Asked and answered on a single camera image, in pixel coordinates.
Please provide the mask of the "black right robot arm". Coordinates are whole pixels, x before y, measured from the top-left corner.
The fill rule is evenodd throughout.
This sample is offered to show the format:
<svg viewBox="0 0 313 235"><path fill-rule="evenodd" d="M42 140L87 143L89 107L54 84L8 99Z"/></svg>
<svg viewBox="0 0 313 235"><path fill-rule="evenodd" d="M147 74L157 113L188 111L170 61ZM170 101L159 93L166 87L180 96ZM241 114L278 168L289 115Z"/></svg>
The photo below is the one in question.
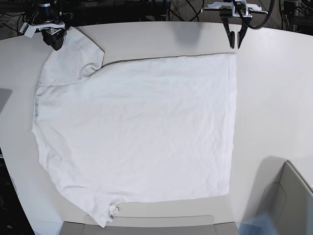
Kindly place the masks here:
<svg viewBox="0 0 313 235"><path fill-rule="evenodd" d="M56 0L39 0L34 11L22 24L19 33L32 38L38 31L43 41L58 51L69 29L66 17L62 14Z"/></svg>

